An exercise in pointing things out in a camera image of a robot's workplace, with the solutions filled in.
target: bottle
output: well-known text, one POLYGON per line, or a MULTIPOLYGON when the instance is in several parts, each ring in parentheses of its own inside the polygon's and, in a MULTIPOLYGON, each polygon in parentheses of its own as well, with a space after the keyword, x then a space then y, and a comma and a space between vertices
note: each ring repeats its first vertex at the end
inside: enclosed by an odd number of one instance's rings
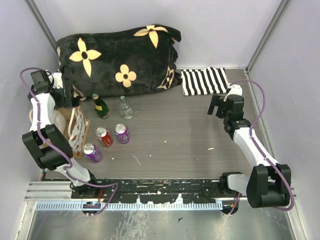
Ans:
POLYGON ((133 115, 132 107, 129 100, 127 100, 125 96, 120 97, 119 107, 120 107, 121 117, 123 117, 124 119, 132 118, 132 115, 133 115))
POLYGON ((96 93, 92 95, 92 98, 94 100, 94 110, 96 114, 98 114, 98 116, 102 119, 109 117, 109 108, 107 104, 101 98, 99 98, 98 94, 96 93))

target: can lid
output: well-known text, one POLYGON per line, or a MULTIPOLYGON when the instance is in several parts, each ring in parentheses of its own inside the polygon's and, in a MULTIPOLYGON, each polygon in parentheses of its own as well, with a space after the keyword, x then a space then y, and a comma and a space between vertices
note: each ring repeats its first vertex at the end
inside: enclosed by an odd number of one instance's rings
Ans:
POLYGON ((103 138, 105 135, 107 135, 107 132, 108 130, 105 128, 105 127, 98 127, 96 130, 95 130, 95 135, 98 137, 98 138, 103 138))
POLYGON ((114 131, 117 134, 123 134, 126 131, 127 127, 123 123, 119 123, 117 126, 115 126, 114 131))
POLYGON ((99 95, 98 95, 97 93, 94 93, 94 94, 92 94, 92 98, 93 98, 94 100, 96 100, 96 99, 99 98, 99 95))
POLYGON ((83 146, 83 153, 84 154, 92 154, 95 151, 95 145, 92 143, 87 143, 83 146))

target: green glass bottle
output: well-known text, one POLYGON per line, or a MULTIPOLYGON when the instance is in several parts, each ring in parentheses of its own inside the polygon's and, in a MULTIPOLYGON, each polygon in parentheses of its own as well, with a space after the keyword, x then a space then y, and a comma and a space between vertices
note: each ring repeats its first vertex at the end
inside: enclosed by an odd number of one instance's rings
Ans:
POLYGON ((109 108, 107 104, 101 98, 99 98, 99 95, 94 93, 92 98, 94 100, 94 110, 96 114, 98 114, 98 116, 102 119, 109 117, 109 108))

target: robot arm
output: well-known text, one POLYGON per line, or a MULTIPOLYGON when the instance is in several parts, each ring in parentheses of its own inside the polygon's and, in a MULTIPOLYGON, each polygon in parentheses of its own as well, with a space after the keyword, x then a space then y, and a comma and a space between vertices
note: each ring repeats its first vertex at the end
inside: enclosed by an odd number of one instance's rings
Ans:
POLYGON ((70 188, 80 195, 95 195, 97 189, 87 186, 85 183, 97 184, 95 177, 88 169, 83 168, 73 158, 72 149, 63 134, 54 125, 55 107, 71 107, 71 90, 63 88, 61 73, 52 74, 51 80, 46 71, 33 72, 31 77, 34 81, 32 92, 40 103, 40 132, 60 151, 70 158, 71 164, 56 150, 44 145, 38 133, 38 102, 29 95, 33 107, 33 118, 30 132, 22 136, 22 141, 37 165, 41 169, 57 171, 70 179, 70 188))
POLYGON ((235 191, 247 196, 252 208, 287 206, 290 195, 284 182, 274 168, 266 161, 268 158, 281 171, 288 183, 291 182, 291 170, 286 164, 279 164, 258 140, 255 131, 250 135, 251 123, 243 118, 244 98, 242 91, 233 86, 233 92, 224 96, 212 96, 208 114, 212 115, 218 107, 216 116, 223 119, 224 130, 241 148, 249 161, 252 172, 250 177, 240 172, 225 172, 220 177, 220 188, 225 195, 235 195, 235 191), (264 152, 264 157, 252 141, 264 152))

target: floral blanket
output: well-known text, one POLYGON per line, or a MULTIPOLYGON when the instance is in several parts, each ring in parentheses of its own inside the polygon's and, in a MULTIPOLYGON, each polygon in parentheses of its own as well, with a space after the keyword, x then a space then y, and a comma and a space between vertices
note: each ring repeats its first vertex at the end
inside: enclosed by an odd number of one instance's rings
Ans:
POLYGON ((160 92, 182 82, 173 47, 180 40, 180 31, 159 24, 74 34, 57 41, 58 70, 82 99, 160 92))

